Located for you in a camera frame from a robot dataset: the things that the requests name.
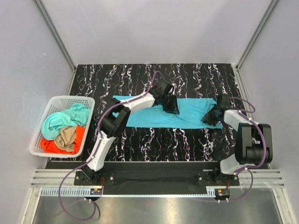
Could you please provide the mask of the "bright blue t shirt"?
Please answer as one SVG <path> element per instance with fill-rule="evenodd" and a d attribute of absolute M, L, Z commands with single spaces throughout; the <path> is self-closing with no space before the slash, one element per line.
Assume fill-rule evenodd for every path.
<path fill-rule="evenodd" d="M 222 129 L 221 122 L 215 126 L 203 123 L 202 118 L 215 105 L 212 98 L 177 99 L 179 115 L 166 113 L 161 105 L 142 109 L 129 116 L 127 127 L 138 128 L 180 128 L 180 129 Z"/>

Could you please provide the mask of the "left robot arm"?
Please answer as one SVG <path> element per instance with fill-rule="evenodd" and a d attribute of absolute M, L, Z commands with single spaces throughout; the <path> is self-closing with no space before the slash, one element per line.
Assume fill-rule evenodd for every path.
<path fill-rule="evenodd" d="M 90 181 L 93 181 L 96 173 L 103 168 L 110 146 L 122 134 L 131 115 L 156 105 L 161 105 L 166 113 L 179 114 L 176 87 L 176 84 L 161 81 L 159 85 L 150 87 L 146 92 L 127 100 L 111 99 L 111 106 L 99 120 L 93 150 L 82 167 L 82 172 Z"/>

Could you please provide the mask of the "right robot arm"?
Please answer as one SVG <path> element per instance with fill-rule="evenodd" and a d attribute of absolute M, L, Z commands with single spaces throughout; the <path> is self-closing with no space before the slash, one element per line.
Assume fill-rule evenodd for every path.
<path fill-rule="evenodd" d="M 234 109 L 232 99 L 238 97 L 219 95 L 216 105 L 202 118 L 203 123 L 212 126 L 222 121 L 237 132 L 234 154 L 217 163 L 214 178 L 237 176 L 242 171 L 269 164 L 273 159 L 271 126 L 258 123 L 244 114 L 254 113 L 254 107 L 252 111 Z"/>

